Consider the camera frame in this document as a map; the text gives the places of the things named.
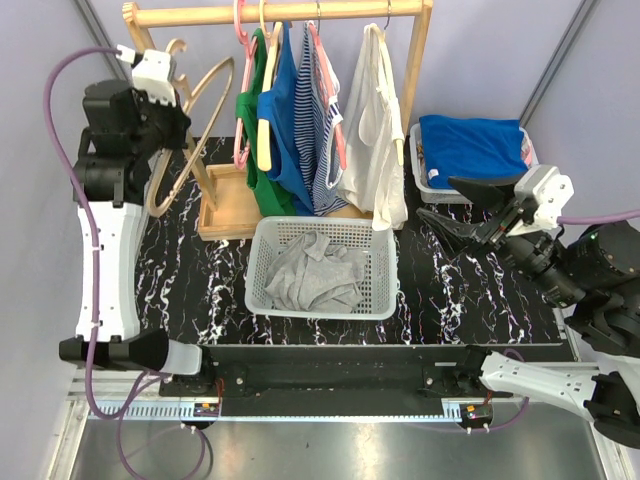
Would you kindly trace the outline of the grey tank top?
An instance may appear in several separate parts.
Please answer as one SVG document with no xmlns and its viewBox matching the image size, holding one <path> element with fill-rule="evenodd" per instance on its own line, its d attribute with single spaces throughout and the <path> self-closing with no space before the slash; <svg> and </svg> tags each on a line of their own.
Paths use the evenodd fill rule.
<svg viewBox="0 0 640 480">
<path fill-rule="evenodd" d="M 265 292 L 279 310 L 351 314 L 363 300 L 366 265 L 365 253 L 305 232 L 269 266 Z"/>
</svg>

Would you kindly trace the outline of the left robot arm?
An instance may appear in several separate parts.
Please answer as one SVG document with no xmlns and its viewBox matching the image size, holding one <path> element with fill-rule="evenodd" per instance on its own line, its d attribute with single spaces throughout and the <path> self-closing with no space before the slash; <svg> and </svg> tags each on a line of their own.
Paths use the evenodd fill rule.
<svg viewBox="0 0 640 480">
<path fill-rule="evenodd" d="M 73 167 L 86 202 L 79 204 L 83 239 L 81 311 L 73 337 L 59 344 L 61 360 L 91 360 L 105 370 L 152 370 L 181 375 L 196 396 L 215 386 L 216 372 L 200 347 L 170 339 L 165 330 L 141 329 L 134 271 L 146 222 L 149 162 L 183 144 L 190 124 L 182 110 L 153 103 L 124 80 L 88 86 L 82 101 L 88 121 Z"/>
</svg>

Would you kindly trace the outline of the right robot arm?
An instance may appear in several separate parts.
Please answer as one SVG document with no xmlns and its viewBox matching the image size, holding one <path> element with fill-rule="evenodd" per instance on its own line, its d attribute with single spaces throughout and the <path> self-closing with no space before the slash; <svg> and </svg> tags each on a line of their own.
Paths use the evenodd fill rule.
<svg viewBox="0 0 640 480">
<path fill-rule="evenodd" d="M 513 393 L 569 411 L 606 438 L 639 446 L 639 232 L 637 212 L 563 217 L 574 194 L 553 166 L 510 178 L 452 177 L 450 185 L 488 220 L 466 224 L 426 208 L 417 211 L 453 256 L 493 252 L 535 284 L 545 302 L 570 308 L 565 324 L 613 367 L 594 375 L 562 373 L 488 348 L 467 347 L 442 380 L 446 393 Z"/>
</svg>

